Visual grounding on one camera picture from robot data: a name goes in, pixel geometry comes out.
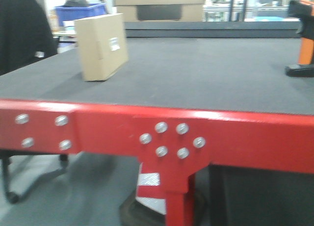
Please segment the gray felt surface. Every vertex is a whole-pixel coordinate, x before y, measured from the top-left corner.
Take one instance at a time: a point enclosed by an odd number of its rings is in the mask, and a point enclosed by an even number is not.
[[[291,78],[299,39],[128,39],[130,60],[84,82],[77,50],[0,77],[0,98],[314,114],[314,78]]]

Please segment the red metal beam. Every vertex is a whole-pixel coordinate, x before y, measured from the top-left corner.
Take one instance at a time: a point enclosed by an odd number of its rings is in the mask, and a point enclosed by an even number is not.
[[[28,114],[29,122],[16,124],[20,114]],[[56,126],[56,117],[62,115],[68,117],[68,123]],[[167,124],[164,133],[155,131],[160,122]],[[188,132],[178,134],[179,124],[187,124]],[[151,142],[140,143],[144,133],[150,134]],[[34,145],[22,148],[22,140],[28,137],[34,139]],[[204,147],[193,145],[197,137],[204,138]],[[3,149],[137,156],[160,173],[169,204],[173,204],[171,199],[182,204],[189,192],[189,176],[209,164],[314,173],[313,138],[314,116],[0,100]],[[62,151],[59,144],[64,140],[70,140],[72,146]],[[158,157],[156,149],[161,146],[168,152]],[[184,159],[177,155],[181,148],[188,150]],[[167,221],[173,224],[171,215]]]

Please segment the label on box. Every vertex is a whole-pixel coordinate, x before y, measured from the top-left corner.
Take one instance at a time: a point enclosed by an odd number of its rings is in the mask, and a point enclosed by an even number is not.
[[[114,38],[109,39],[109,45],[110,45],[111,51],[116,51],[116,50],[120,49],[118,37],[114,37]]]
[[[44,53],[44,52],[41,52],[41,51],[37,51],[37,52],[35,53],[35,57],[37,57],[37,58],[43,58],[43,57],[45,57],[45,53]]]

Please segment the bolt head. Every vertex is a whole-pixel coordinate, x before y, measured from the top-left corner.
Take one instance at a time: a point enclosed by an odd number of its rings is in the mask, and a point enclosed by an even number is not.
[[[188,125],[187,123],[181,123],[179,125],[177,125],[176,131],[178,134],[185,134],[188,132]]]
[[[28,121],[29,121],[28,114],[20,114],[15,118],[15,123],[19,125],[25,124]]]
[[[156,126],[155,126],[155,131],[159,134],[166,132],[168,129],[168,125],[166,122],[159,122]]]
[[[166,156],[167,153],[168,153],[168,148],[166,146],[161,146],[161,147],[156,149],[156,155],[158,157]]]
[[[56,126],[65,126],[68,122],[69,122],[69,119],[65,115],[58,116],[54,121]]]
[[[72,143],[70,140],[63,140],[62,142],[60,142],[59,144],[59,148],[62,151],[68,150],[72,147]]]
[[[177,156],[179,159],[185,159],[190,155],[190,152],[187,148],[181,148],[177,151]]]
[[[194,139],[193,141],[193,145],[194,147],[196,147],[197,149],[201,149],[202,147],[204,147],[206,144],[206,140],[203,137],[197,137],[196,139]]]
[[[139,142],[141,144],[149,144],[152,141],[152,136],[148,133],[142,134],[139,137]]]
[[[28,148],[34,146],[35,141],[33,138],[26,138],[26,139],[22,140],[21,144],[22,144],[22,148],[28,149]]]

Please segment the blue bin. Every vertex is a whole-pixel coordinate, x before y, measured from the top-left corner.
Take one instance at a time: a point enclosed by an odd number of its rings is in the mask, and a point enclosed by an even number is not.
[[[89,7],[56,6],[54,9],[59,19],[59,26],[63,26],[63,21],[72,21],[107,14],[105,3],[89,5]]]

